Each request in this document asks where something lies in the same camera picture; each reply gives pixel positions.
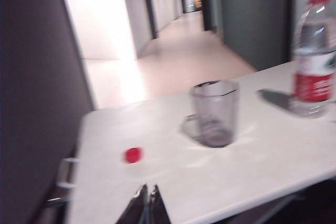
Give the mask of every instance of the bottle cap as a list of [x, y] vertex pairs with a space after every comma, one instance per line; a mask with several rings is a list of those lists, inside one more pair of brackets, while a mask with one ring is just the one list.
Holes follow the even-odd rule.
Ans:
[[139, 147], [129, 148], [124, 152], [124, 159], [128, 163], [135, 163], [141, 159], [142, 150]]

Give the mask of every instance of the corridor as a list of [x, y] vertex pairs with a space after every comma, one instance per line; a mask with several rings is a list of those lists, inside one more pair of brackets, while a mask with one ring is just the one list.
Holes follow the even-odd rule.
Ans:
[[231, 79], [255, 69], [203, 31], [202, 12], [183, 14], [150, 41], [136, 60], [84, 59], [96, 109], [139, 102], [189, 89], [198, 83]]

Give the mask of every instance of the red object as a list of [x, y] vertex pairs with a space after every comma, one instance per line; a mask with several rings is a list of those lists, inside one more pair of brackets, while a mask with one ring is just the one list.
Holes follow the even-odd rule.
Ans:
[[308, 0], [308, 4], [316, 5], [321, 4], [325, 2], [329, 2], [330, 0]]
[[327, 76], [304, 76], [296, 74], [296, 96], [304, 101], [318, 102], [331, 97], [331, 80], [333, 74]]
[[142, 151], [139, 147], [129, 148], [124, 153], [124, 158], [128, 163], [135, 163], [141, 159]]

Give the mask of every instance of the white wall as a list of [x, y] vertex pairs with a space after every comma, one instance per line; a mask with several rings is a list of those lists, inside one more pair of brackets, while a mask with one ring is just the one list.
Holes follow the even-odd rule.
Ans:
[[176, 0], [152, 0], [156, 19], [156, 28], [161, 30], [171, 21], [177, 18], [175, 11]]
[[175, 7], [175, 18], [178, 18], [183, 14], [182, 0], [174, 0], [174, 7]]
[[146, 0], [125, 0], [130, 19], [134, 45], [139, 56], [152, 39]]
[[124, 0], [65, 0], [83, 58], [136, 57]]

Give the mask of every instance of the red bottle cap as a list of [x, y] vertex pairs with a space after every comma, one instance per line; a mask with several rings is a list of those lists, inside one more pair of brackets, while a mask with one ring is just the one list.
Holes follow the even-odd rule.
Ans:
[[329, 2], [330, 0], [308, 0], [308, 4], [316, 5]]
[[141, 148], [129, 148], [124, 153], [124, 158], [128, 163], [135, 163], [141, 159]]

